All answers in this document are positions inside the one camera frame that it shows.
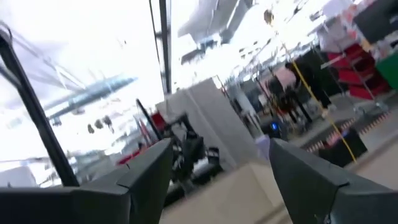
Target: person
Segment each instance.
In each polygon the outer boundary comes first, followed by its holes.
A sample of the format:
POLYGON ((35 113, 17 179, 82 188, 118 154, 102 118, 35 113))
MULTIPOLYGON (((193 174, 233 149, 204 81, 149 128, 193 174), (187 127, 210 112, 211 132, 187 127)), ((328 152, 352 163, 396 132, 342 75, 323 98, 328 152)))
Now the person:
MULTIPOLYGON (((305 63, 298 63, 297 66, 301 74, 303 75, 304 80, 311 88, 312 93, 315 95, 315 98, 322 104, 322 117, 325 117, 328 114, 329 110, 334 109, 334 105, 332 105, 329 96, 323 90, 320 84, 320 80, 312 71, 311 67, 305 63)), ((295 87, 297 88, 300 85, 301 78, 293 63, 287 62, 285 64, 285 68, 293 72, 294 76, 296 77, 295 87)))

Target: blue light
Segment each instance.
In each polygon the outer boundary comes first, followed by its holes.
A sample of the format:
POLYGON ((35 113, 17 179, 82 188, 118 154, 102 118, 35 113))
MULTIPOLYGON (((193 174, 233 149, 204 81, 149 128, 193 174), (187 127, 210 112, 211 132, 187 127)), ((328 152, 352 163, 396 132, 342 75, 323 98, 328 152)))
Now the blue light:
POLYGON ((277 123, 272 123, 271 124, 271 128, 272 128, 272 130, 277 130, 278 129, 278 124, 277 123))

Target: glass window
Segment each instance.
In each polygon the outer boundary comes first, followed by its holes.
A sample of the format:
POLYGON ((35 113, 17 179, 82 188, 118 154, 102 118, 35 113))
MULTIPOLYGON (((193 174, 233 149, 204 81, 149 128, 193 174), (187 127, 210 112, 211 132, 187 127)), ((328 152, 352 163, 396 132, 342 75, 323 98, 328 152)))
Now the glass window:
POLYGON ((0 76, 0 86, 0 187, 60 185, 18 92, 3 76, 0 76))

